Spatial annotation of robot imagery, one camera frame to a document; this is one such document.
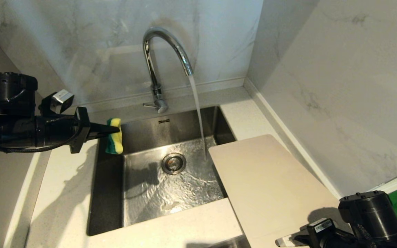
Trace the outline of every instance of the faucet handle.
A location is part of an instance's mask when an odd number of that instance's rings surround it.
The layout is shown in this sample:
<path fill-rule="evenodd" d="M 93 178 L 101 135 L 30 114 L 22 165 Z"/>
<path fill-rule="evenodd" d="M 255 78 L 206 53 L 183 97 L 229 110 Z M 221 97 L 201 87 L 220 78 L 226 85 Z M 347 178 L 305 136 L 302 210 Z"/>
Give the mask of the faucet handle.
<path fill-rule="evenodd" d="M 151 108 L 156 108 L 157 112 L 163 113 L 168 109 L 168 104 L 165 102 L 165 100 L 163 99 L 157 99 L 154 101 L 154 104 L 151 103 L 144 103 L 143 104 L 144 107 L 151 107 Z"/>

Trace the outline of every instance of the water stream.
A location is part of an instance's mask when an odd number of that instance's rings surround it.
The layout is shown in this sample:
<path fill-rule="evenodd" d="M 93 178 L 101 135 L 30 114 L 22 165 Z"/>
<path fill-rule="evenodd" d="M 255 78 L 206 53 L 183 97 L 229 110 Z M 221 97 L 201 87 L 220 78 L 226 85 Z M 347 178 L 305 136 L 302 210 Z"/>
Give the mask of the water stream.
<path fill-rule="evenodd" d="M 202 115 L 200 114 L 199 96 L 197 94 L 197 88 L 195 87 L 194 75 L 188 76 L 188 79 L 189 79 L 189 83 L 191 84 L 192 94 L 194 94 L 195 107 L 197 108 L 197 114 L 198 114 L 198 122 L 200 123 L 200 133 L 202 134 L 203 154 L 205 154 L 205 159 L 206 159 L 205 136 L 203 135 Z"/>

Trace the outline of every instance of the faucet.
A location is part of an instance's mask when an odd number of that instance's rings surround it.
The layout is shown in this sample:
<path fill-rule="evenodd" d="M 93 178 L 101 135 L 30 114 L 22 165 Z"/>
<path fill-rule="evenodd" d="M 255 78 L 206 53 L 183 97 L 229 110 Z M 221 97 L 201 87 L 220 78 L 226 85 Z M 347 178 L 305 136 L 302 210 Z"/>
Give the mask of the faucet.
<path fill-rule="evenodd" d="M 146 64 L 148 66 L 152 81 L 151 91 L 153 92 L 154 104 L 144 103 L 143 105 L 145 107 L 156 108 L 158 113 L 163 113 L 168 109 L 168 105 L 163 99 L 162 86 L 157 81 L 156 74 L 154 72 L 153 60 L 151 59 L 150 40 L 154 37 L 160 37 L 171 45 L 182 63 L 186 76 L 191 76 L 194 74 L 194 72 L 192 71 L 191 63 L 189 63 L 189 59 L 185 50 L 183 49 L 180 42 L 174 37 L 174 35 L 172 35 L 172 33 L 169 33 L 166 29 L 161 27 L 151 27 L 148 29 L 148 31 L 146 31 L 145 35 L 143 36 L 143 51 L 145 52 Z"/>

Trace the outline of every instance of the backsplash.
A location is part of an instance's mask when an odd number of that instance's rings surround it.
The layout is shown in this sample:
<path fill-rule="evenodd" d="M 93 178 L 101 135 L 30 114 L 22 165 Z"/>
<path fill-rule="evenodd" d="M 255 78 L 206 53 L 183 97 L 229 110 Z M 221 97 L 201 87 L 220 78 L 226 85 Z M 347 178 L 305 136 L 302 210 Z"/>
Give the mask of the backsplash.
<path fill-rule="evenodd" d="M 265 1 L 248 77 L 342 196 L 397 176 L 397 1 Z"/>
<path fill-rule="evenodd" d="M 142 51 L 149 27 L 185 47 L 198 84 L 247 74 L 263 0 L 0 1 L 0 47 L 46 96 L 61 88 L 76 104 L 150 93 Z M 164 90 L 189 86 L 169 45 L 153 40 Z"/>

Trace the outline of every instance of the sink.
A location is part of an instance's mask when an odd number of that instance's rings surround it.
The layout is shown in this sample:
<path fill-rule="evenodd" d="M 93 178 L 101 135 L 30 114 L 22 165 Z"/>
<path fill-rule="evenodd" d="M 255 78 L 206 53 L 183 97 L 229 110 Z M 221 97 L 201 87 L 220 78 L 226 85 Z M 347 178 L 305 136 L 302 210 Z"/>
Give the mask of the sink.
<path fill-rule="evenodd" d="M 206 151 L 235 141 L 219 107 L 201 109 Z M 89 236 L 174 214 L 227 197 L 208 152 L 197 111 L 121 126 L 123 154 L 98 145 Z"/>

